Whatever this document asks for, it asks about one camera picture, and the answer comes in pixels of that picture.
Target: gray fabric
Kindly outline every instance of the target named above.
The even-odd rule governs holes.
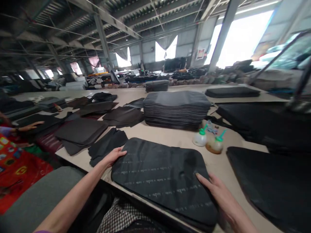
[[[47,174],[0,216],[1,233],[33,232],[83,176],[72,167],[60,167]]]
[[[123,48],[123,49],[116,50],[116,53],[117,53],[121,58],[123,58],[124,60],[127,61],[127,47],[125,47],[125,48]]]
[[[172,42],[174,41],[175,37],[176,37],[176,34],[173,34],[173,35],[169,35],[169,36],[166,36],[166,37],[163,37],[163,38],[160,38],[160,39],[156,40],[158,42],[158,44],[161,46],[161,48],[163,48],[165,50],[164,59],[167,56],[166,50],[172,44]]]

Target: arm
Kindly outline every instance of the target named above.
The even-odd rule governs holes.
[[[100,161],[92,171],[86,174],[60,201],[60,203],[58,203],[46,219],[37,227],[35,232],[67,232],[105,170],[111,167],[120,156],[126,154],[126,151],[121,150],[121,147],[114,149],[102,161]]]
[[[211,181],[208,181],[198,173],[196,176],[210,190],[235,233],[259,233],[245,211],[218,177],[209,173]]]

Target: plastic squeeze bottle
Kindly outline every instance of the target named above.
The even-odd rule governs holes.
[[[220,154],[223,150],[223,135],[226,132],[226,129],[223,131],[223,133],[218,137],[216,136],[214,140],[210,140],[206,144],[206,149],[209,152],[212,152],[213,154]]]
[[[204,128],[200,128],[199,132],[196,133],[192,139],[192,142],[196,146],[205,146],[207,143],[207,136],[205,133],[207,125]]]

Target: curtain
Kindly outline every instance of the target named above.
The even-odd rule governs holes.
[[[127,48],[116,50],[116,53],[124,60],[127,61]]]
[[[161,46],[161,48],[163,48],[165,50],[165,54],[164,54],[164,59],[167,56],[166,50],[169,48],[169,46],[172,44],[172,42],[174,41],[176,37],[176,34],[172,34],[163,38],[159,38],[156,41],[158,42],[158,44]]]

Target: pile of materials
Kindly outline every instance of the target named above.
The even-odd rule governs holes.
[[[62,141],[67,153],[74,155],[92,145],[107,127],[104,121],[78,118],[65,124],[54,135]]]
[[[144,100],[145,121],[151,126],[197,130],[210,107],[199,92],[154,92]]]
[[[67,107],[65,98],[59,99],[55,97],[47,97],[38,102],[38,106],[45,112],[57,112],[57,109],[55,108],[56,105],[62,108]]]

